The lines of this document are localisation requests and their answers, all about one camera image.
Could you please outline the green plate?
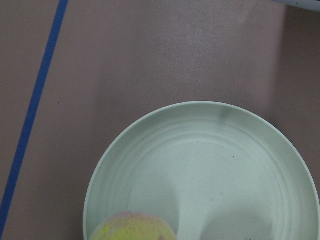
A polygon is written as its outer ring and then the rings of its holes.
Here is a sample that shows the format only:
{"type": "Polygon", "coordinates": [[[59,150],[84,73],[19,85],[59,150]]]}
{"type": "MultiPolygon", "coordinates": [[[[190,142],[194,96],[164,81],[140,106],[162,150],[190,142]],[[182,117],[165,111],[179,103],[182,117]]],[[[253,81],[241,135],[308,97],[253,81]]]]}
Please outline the green plate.
{"type": "Polygon", "coordinates": [[[311,173],[274,126],[242,108],[184,102],[125,129],[101,157],[83,210],[88,239],[103,220],[164,218],[180,240],[317,240],[311,173]]]}

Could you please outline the yellow pink peach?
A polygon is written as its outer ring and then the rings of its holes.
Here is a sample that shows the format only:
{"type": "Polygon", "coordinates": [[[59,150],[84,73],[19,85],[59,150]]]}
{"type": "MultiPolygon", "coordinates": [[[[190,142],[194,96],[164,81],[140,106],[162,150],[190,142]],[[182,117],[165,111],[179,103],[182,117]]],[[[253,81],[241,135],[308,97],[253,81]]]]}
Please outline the yellow pink peach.
{"type": "Polygon", "coordinates": [[[91,240],[176,240],[176,234],[163,218],[142,212],[122,212],[101,222],[91,240]]]}

